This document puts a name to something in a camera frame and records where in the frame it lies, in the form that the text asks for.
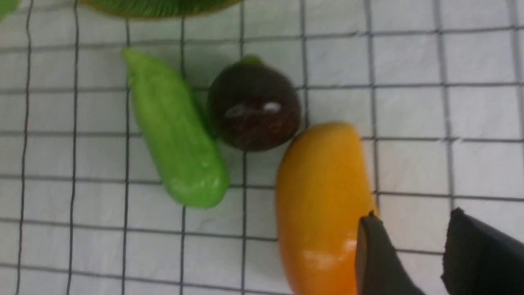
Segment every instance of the mangosteen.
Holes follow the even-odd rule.
[[[256,56],[246,56],[219,74],[208,108],[219,136],[243,151],[275,148],[300,126],[300,101],[292,83]]]

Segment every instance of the green leaf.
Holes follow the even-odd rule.
[[[20,0],[1,0],[0,1],[0,20],[8,14],[15,12],[20,6]]]

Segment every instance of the green pepper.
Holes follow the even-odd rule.
[[[183,205],[216,206],[230,178],[190,87],[161,59],[128,48],[123,56],[136,121],[167,192]]]

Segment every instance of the toy fruit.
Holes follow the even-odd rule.
[[[211,85],[208,108],[222,139],[244,151],[264,151],[287,142],[300,126],[300,101],[291,82],[247,56]]]
[[[211,13],[241,0],[81,0],[105,13],[126,18],[164,18]]]
[[[229,174],[182,77],[162,60],[124,49],[134,113],[167,192],[187,206],[223,199]]]
[[[316,125],[289,146],[277,176],[280,253],[295,295],[355,295],[358,221],[375,210],[357,131]]]

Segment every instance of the toy mango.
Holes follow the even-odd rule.
[[[280,254],[295,295],[357,294],[358,221],[375,209],[351,125],[316,125],[295,139],[276,185]]]
[[[189,86],[160,59],[134,49],[123,56],[137,124],[167,192],[183,205],[216,206],[229,173]]]

